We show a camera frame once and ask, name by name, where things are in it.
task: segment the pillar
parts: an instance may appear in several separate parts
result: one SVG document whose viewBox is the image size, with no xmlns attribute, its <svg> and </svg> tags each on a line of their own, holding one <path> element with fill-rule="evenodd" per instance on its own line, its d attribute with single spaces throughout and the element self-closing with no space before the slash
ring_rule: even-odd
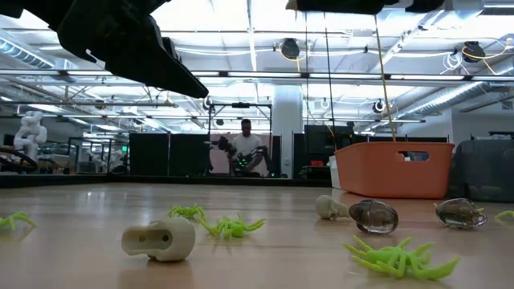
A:
<svg viewBox="0 0 514 289">
<path fill-rule="evenodd" d="M 281 170 L 292 178 L 293 133 L 302 133 L 302 90 L 300 85 L 277 85 L 273 98 L 271 131 L 282 137 Z"/>
</svg>

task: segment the bin handle hole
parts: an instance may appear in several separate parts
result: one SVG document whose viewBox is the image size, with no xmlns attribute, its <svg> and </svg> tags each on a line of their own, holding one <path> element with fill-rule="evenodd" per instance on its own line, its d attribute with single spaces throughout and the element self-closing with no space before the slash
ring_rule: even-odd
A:
<svg viewBox="0 0 514 289">
<path fill-rule="evenodd" d="M 399 151 L 398 159 L 402 161 L 428 161 L 430 154 L 423 151 Z"/>
</svg>

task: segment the black robotic arm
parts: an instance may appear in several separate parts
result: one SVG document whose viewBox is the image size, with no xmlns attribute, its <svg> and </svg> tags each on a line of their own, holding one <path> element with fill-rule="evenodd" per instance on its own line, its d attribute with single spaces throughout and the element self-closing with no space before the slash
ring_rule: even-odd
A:
<svg viewBox="0 0 514 289">
<path fill-rule="evenodd" d="M 81 59 L 95 63 L 96 57 L 114 75 L 206 97 L 207 88 L 182 65 L 173 42 L 161 37 L 150 16 L 168 1 L 0 0 L 0 14 L 19 18 L 23 9 L 29 10 L 57 32 L 64 49 Z"/>
</svg>

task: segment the orange plastic bin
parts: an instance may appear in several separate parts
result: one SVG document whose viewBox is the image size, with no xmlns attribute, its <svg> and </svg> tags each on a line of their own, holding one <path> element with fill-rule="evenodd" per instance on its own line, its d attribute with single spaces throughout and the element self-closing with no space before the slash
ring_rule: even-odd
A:
<svg viewBox="0 0 514 289">
<path fill-rule="evenodd" d="M 366 197 L 441 198 L 448 187 L 451 152 L 446 143 L 372 142 L 336 151 L 342 189 Z M 423 161 L 406 156 L 424 156 Z"/>
</svg>

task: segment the gray container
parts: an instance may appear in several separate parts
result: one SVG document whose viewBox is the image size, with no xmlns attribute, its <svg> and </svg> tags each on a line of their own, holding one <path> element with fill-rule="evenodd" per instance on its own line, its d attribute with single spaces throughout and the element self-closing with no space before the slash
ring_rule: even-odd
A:
<svg viewBox="0 0 514 289">
<path fill-rule="evenodd" d="M 446 197 L 514 202 L 514 140 L 466 140 L 451 162 Z"/>
</svg>

